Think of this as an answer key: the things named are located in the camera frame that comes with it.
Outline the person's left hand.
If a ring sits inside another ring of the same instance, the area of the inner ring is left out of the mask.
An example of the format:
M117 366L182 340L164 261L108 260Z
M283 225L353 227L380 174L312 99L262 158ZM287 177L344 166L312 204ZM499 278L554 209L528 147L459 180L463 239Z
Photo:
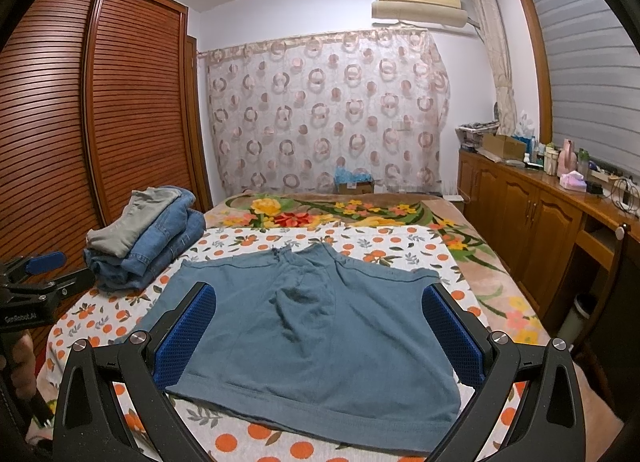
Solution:
M35 396L36 356L32 335L24 332L11 350L10 360L1 357L1 370L9 373L17 398L29 401Z

